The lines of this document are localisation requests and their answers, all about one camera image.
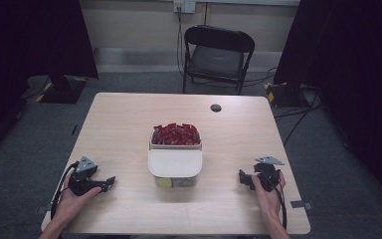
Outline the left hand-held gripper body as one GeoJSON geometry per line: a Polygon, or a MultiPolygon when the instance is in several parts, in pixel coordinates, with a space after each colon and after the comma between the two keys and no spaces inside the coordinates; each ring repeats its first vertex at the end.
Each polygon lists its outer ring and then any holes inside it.
{"type": "Polygon", "coordinates": [[[76,196],[81,196],[89,192],[91,189],[100,187],[96,181],[92,181],[91,177],[97,171],[97,164],[88,157],[83,156],[79,161],[75,170],[69,179],[69,188],[76,196]]]}

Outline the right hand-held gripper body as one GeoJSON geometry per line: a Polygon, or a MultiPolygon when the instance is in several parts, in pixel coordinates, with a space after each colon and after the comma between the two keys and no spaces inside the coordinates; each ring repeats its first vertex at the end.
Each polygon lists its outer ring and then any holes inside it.
{"type": "Polygon", "coordinates": [[[284,165],[284,163],[273,156],[256,158],[256,162],[254,171],[258,173],[263,189],[272,191],[280,181],[280,171],[276,169],[276,165],[284,165]]]}

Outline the clear plastic box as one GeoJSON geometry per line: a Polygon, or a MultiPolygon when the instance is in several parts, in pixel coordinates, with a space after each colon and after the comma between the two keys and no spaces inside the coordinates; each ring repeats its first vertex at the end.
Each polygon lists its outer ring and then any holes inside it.
{"type": "Polygon", "coordinates": [[[198,176],[191,177],[155,177],[155,184],[161,187],[193,187],[197,184],[198,176]]]}

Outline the white box lid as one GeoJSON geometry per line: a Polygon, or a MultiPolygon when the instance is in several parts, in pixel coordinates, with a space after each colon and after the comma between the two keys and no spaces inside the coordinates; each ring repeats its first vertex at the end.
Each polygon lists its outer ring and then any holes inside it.
{"type": "Polygon", "coordinates": [[[148,169],[157,177],[183,178],[196,176],[203,165],[199,149],[152,149],[148,169]]]}

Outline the person's right hand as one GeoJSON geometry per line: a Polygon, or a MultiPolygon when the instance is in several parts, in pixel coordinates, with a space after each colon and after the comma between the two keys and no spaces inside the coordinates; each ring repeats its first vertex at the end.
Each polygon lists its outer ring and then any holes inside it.
{"type": "Polygon", "coordinates": [[[282,200],[278,196],[278,193],[283,192],[283,188],[286,185],[286,181],[282,172],[280,172],[279,184],[277,186],[278,191],[267,192],[263,189],[260,180],[253,175],[253,183],[255,185],[256,193],[258,196],[259,207],[262,217],[265,221],[268,220],[280,220],[280,211],[282,207],[282,200]]]}

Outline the person's left hand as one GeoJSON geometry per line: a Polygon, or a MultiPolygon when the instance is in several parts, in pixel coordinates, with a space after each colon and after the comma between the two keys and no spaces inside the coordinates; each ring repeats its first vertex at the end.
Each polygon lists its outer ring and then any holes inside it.
{"type": "Polygon", "coordinates": [[[56,213],[52,219],[62,228],[66,227],[83,209],[83,207],[101,192],[100,187],[94,187],[81,196],[76,196],[68,187],[69,181],[64,182],[65,190],[62,192],[56,213]]]}

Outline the pile of dark packets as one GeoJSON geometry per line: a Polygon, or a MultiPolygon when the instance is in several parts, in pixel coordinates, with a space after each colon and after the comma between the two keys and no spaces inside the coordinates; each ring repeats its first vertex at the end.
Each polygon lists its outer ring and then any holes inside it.
{"type": "Polygon", "coordinates": [[[173,187],[193,187],[197,184],[196,177],[177,177],[172,178],[173,187]]]}

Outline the black stand base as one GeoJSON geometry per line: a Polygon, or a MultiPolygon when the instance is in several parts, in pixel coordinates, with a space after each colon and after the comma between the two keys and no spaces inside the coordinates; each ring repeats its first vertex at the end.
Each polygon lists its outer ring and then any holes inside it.
{"type": "Polygon", "coordinates": [[[79,77],[66,77],[51,80],[44,91],[37,97],[38,103],[43,104],[71,104],[74,105],[84,87],[87,80],[79,77]]]}
{"type": "Polygon", "coordinates": [[[292,88],[287,83],[274,85],[264,84],[268,100],[273,107],[277,108],[307,108],[306,100],[300,88],[292,88]]]}

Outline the pile of red packets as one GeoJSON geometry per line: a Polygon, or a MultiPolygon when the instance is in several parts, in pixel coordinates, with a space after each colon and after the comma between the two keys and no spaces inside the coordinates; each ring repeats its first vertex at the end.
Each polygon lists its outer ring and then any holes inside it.
{"type": "Polygon", "coordinates": [[[196,145],[201,142],[198,129],[193,124],[170,123],[153,128],[152,144],[160,145],[196,145]]]}

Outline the black folding chair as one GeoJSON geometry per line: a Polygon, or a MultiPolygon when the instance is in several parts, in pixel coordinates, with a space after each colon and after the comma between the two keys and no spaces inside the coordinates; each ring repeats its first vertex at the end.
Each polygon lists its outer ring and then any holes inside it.
{"type": "Polygon", "coordinates": [[[196,25],[185,31],[182,93],[187,78],[206,79],[235,86],[242,92],[255,41],[245,32],[196,25]]]}

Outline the dark curtain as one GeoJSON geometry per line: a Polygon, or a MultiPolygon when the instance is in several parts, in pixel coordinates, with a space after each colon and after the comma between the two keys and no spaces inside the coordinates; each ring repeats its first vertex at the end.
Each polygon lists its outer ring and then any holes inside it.
{"type": "Polygon", "coordinates": [[[97,78],[80,0],[0,0],[0,139],[33,76],[97,78]]]}
{"type": "Polygon", "coordinates": [[[275,81],[319,88],[382,185],[382,0],[300,0],[275,81]]]}

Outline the white wall socket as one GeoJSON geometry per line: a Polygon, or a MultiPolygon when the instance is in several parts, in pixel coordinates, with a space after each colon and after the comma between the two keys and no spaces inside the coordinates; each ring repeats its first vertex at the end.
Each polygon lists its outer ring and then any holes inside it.
{"type": "Polygon", "coordinates": [[[196,12],[196,2],[192,0],[175,0],[173,10],[175,13],[194,14],[196,12]]]}

